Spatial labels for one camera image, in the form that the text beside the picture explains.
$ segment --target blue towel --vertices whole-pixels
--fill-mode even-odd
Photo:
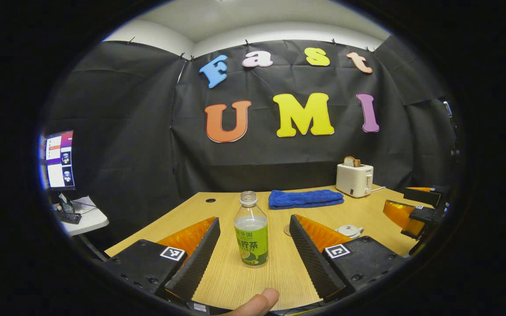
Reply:
[[[345,202],[343,194],[331,190],[309,192],[282,192],[273,190],[269,195],[269,207],[273,210],[286,208],[317,208]]]

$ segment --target green label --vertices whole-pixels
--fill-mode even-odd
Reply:
[[[241,260],[248,266],[260,266],[267,262],[269,235],[267,225],[260,230],[239,230],[235,228]]]

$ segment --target plastic bottle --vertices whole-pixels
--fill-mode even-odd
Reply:
[[[257,195],[253,191],[241,193],[241,207],[233,218],[239,255],[249,268],[261,268],[267,264],[269,236],[267,216],[257,206]]]

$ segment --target monitor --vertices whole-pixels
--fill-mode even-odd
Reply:
[[[50,190],[75,190],[72,141],[74,132],[54,133],[44,138],[44,175]]]

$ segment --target purple letter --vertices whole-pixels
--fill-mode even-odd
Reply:
[[[362,104],[362,113],[364,115],[364,125],[362,126],[362,130],[367,133],[378,132],[378,130],[380,130],[380,126],[376,123],[374,107],[372,106],[374,97],[370,94],[359,93],[357,94],[357,99],[360,100],[360,104]]]

